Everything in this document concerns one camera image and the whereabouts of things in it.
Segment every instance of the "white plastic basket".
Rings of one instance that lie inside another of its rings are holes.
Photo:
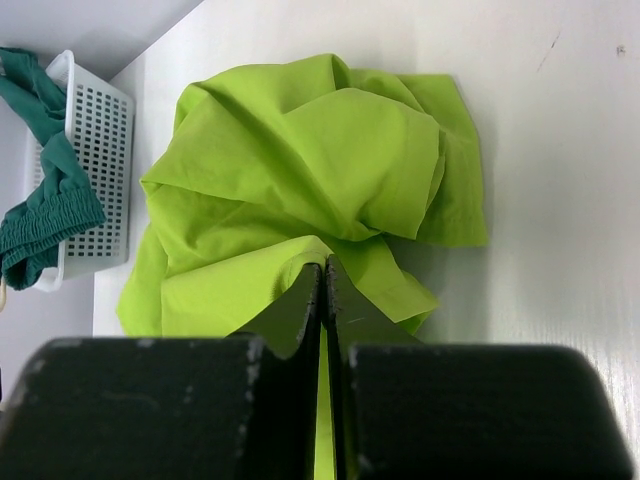
[[[47,74],[67,90],[65,134],[89,175],[107,221],[62,242],[58,267],[47,268],[35,284],[58,290],[65,279],[120,265],[127,260],[134,104],[131,98],[75,64],[69,50],[58,55]],[[29,132],[25,193],[42,181],[42,147]]]

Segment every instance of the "dark green cloth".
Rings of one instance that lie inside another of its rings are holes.
[[[0,48],[0,66],[0,96],[43,146],[44,180],[0,225],[0,273],[7,285],[22,290],[57,265],[61,241],[106,217],[64,133],[65,93],[31,52]]]

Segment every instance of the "crumpled cloth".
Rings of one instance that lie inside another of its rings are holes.
[[[65,93],[26,50],[0,48],[0,73],[0,96],[43,146],[44,180],[0,225],[0,274],[23,290],[57,265],[60,242],[106,217],[64,134]]]
[[[151,223],[118,307],[129,335],[228,335],[331,252],[414,332],[437,302],[383,234],[487,241],[478,139],[451,77],[350,69],[335,55],[188,86],[141,183]],[[324,355],[318,479],[333,478]]]

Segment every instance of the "white surface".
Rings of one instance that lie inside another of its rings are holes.
[[[80,65],[111,78],[201,1],[3,0],[0,44],[49,60],[73,50]]]
[[[164,152],[187,83],[333,51],[352,66],[455,75],[484,156],[492,244],[394,242],[442,300],[425,338],[574,346],[640,453],[640,3],[207,0],[119,74],[138,102],[134,182]],[[131,246],[147,217],[134,184]],[[133,264],[96,275],[94,332]]]
[[[0,214],[23,200],[22,177],[27,127],[0,101]],[[7,292],[0,313],[0,367],[6,395],[22,366],[47,340],[59,336],[90,335],[93,277],[71,281],[55,295],[35,290]]]

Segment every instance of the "lime green cloth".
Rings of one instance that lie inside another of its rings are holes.
[[[478,140],[453,80],[349,69],[334,55],[187,87],[171,144],[142,186],[151,224],[118,307],[129,335],[228,335],[331,252],[414,331],[437,302],[381,234],[487,241]],[[320,383],[324,480],[333,478],[326,372]]]

